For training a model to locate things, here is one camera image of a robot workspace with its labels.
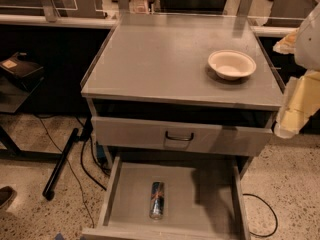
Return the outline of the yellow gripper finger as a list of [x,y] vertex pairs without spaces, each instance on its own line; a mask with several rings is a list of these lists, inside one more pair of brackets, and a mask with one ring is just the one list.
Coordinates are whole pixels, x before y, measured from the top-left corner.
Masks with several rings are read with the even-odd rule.
[[300,78],[291,77],[276,117],[275,135],[283,139],[294,137],[319,109],[320,72],[307,70]]
[[295,29],[287,34],[273,46],[273,50],[280,54],[293,54],[295,52],[297,33],[298,29]]

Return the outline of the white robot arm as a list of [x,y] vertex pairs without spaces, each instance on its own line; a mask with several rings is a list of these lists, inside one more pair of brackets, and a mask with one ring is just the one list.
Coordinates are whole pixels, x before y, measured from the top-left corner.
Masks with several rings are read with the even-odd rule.
[[278,41],[273,50],[293,54],[295,63],[306,69],[300,78],[289,79],[277,114],[274,133],[288,139],[298,134],[320,109],[320,4],[296,30]]

